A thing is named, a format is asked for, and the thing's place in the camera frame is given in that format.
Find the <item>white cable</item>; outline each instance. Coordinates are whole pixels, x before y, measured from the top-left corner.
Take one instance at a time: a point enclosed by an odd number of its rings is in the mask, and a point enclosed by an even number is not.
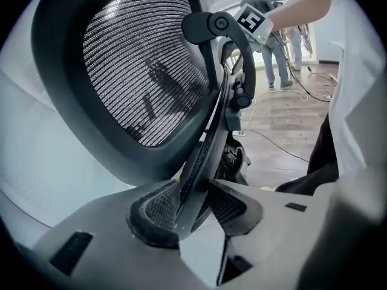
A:
[[[290,89],[287,89],[287,90],[273,90],[273,91],[263,92],[262,94],[260,94],[259,96],[257,96],[257,98],[255,98],[252,115],[251,115],[249,121],[247,122],[247,124],[245,124],[244,126],[242,126],[242,129],[245,129],[246,127],[248,127],[249,124],[250,124],[250,122],[251,122],[251,120],[253,119],[253,116],[254,116],[254,113],[255,113],[255,106],[256,106],[257,100],[258,100],[260,97],[262,97],[264,94],[272,94],[272,93],[274,93],[274,92],[295,92],[295,93],[297,93],[297,94],[300,94],[300,99],[301,99],[301,101],[307,102],[307,101],[309,100],[309,96],[308,96],[308,94],[307,94],[306,92],[301,92],[301,91],[296,91],[296,90],[290,90]],[[330,98],[330,97],[327,96],[327,95],[318,94],[318,93],[316,93],[316,92],[310,92],[310,93],[311,93],[311,94],[317,94],[317,95],[320,95],[320,96],[325,97],[325,98],[327,98],[327,99]]]

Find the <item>sneaker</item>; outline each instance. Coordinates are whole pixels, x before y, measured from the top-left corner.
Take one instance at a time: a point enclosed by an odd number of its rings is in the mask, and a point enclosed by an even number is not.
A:
[[[289,87],[291,85],[293,85],[293,81],[292,80],[290,80],[287,84],[284,84],[284,85],[281,83],[281,88]]]

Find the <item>person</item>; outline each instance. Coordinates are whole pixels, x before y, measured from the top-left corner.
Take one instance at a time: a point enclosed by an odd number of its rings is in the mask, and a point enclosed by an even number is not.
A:
[[[293,71],[300,72],[302,63],[302,53],[301,34],[299,26],[286,28],[284,36],[288,37],[291,40],[291,49],[294,57],[294,65],[291,67],[291,69]]]
[[[245,4],[249,4],[252,7],[256,8],[258,11],[263,14],[274,10],[274,6],[270,0],[242,0],[241,7]],[[270,35],[267,39],[266,44],[262,47],[262,57],[265,63],[266,77],[268,80],[269,88],[274,87],[275,75],[273,71],[273,54],[276,58],[278,65],[278,73],[281,78],[281,87],[288,87],[293,84],[288,78],[288,71],[286,66],[286,60],[283,54],[283,43],[279,32],[275,31],[273,35]]]
[[[331,1],[289,0],[266,16],[274,24],[273,31],[277,31],[324,17]],[[343,11],[345,21],[345,51],[336,91],[307,175],[279,186],[276,190],[279,192],[312,195],[323,183],[387,162],[386,52],[355,0],[335,2]]]

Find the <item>white fabric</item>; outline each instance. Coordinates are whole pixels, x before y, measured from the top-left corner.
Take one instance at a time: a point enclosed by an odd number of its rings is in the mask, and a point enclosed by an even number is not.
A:
[[[387,162],[386,53],[355,0],[340,1],[345,46],[329,119],[339,174]]]

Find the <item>power strip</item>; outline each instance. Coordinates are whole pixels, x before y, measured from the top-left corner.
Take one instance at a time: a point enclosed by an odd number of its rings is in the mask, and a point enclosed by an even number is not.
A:
[[[233,131],[233,132],[232,132],[232,135],[233,135],[234,137],[241,137],[241,138],[244,138],[244,137],[246,137],[246,132],[244,132],[243,130]]]

